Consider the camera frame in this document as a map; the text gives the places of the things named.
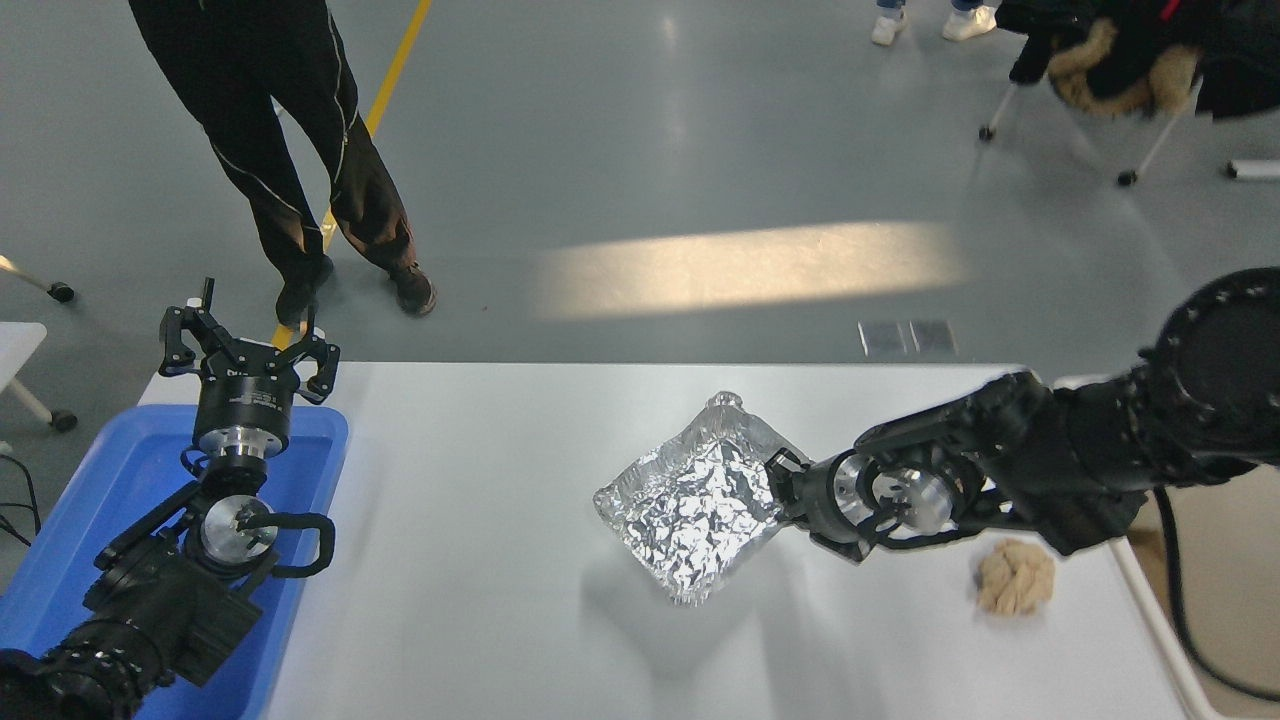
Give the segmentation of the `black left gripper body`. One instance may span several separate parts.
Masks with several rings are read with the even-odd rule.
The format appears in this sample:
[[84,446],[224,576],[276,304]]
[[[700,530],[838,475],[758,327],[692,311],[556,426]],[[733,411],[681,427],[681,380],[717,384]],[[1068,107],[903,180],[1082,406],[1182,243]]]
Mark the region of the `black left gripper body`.
[[195,439],[237,427],[264,430],[288,441],[294,392],[300,379],[293,370],[266,375],[221,372],[200,382]]

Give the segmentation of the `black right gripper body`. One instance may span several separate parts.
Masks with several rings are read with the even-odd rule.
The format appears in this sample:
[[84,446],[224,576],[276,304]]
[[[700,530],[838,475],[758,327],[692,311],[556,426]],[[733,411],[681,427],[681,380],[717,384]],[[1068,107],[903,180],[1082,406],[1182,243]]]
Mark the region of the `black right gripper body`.
[[859,454],[840,454],[794,473],[797,524],[812,542],[852,564],[867,559],[867,539],[858,529],[867,520],[867,503],[858,492],[865,468]]

